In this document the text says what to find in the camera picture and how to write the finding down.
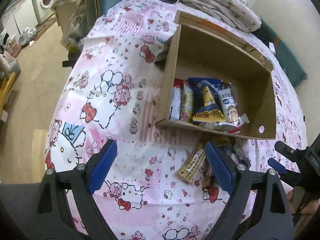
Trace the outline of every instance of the pink tablecloth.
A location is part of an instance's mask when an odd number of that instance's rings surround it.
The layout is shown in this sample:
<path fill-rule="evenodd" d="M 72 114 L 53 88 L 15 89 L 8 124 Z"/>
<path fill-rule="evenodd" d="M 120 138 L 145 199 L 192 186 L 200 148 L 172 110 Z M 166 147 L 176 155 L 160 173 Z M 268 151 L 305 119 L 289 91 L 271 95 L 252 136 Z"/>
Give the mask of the pink tablecloth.
<path fill-rule="evenodd" d="M 204 193 L 200 171 L 193 185 L 175 175 L 199 134 L 160 130 L 154 124 L 163 72 L 153 61 L 177 27 L 177 9 L 228 29 L 271 59 L 276 139 L 293 148 L 307 146 L 297 95 L 271 51 L 251 33 L 180 3 L 123 0 L 83 39 L 83 52 L 58 101 L 46 144 L 47 167 L 64 171 L 85 163 L 108 138 L 117 141 L 118 156 L 94 199 L 119 239 L 204 239 L 229 198 L 218 186 Z M 252 170 L 266 171 L 270 157 L 297 169 L 274 150 L 274 143 L 242 140 Z M 254 194 L 243 219 L 250 215 Z M 71 191 L 68 200 L 78 230 L 85 232 Z"/>

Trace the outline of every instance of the floor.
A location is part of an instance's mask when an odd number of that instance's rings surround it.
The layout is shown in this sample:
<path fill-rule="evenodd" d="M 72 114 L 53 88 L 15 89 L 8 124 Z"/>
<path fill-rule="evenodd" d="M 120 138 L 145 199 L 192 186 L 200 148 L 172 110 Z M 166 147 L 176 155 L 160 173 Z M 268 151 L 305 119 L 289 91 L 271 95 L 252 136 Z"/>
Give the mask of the floor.
<path fill-rule="evenodd" d="M 0 179 L 2 183 L 31 183 L 44 173 L 44 141 L 53 112 L 71 68 L 62 68 L 68 52 L 60 45 L 55 22 L 31 47 L 17 57 L 21 73 L 12 87 L 0 124 Z"/>

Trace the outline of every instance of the hello kitty tablecloth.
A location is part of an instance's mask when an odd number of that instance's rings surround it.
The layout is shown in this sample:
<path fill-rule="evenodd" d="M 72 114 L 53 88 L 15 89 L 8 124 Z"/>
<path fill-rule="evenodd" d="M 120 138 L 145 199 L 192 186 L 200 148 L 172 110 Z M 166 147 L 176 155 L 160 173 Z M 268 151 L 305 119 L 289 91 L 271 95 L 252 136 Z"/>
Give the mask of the hello kitty tablecloth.
<path fill-rule="evenodd" d="M 82 40 L 83 52 L 58 101 L 45 150 L 46 167 L 65 171 L 86 163 L 108 138 L 116 140 L 118 156 L 93 197 L 118 239 L 205 239 L 229 198 L 218 185 L 202 191 L 201 169 L 192 185 L 176 177 L 200 134 L 155 126 L 163 71 L 153 61 L 176 30 L 177 9 L 235 33 L 271 59 L 277 140 L 293 148 L 307 146 L 297 95 L 276 58 L 255 36 L 180 3 L 123 0 Z M 297 169 L 274 150 L 274 143 L 242 140 L 252 170 L 266 171 L 268 158 Z M 242 220 L 250 215 L 254 194 Z M 72 192 L 67 196 L 77 229 L 86 233 Z"/>

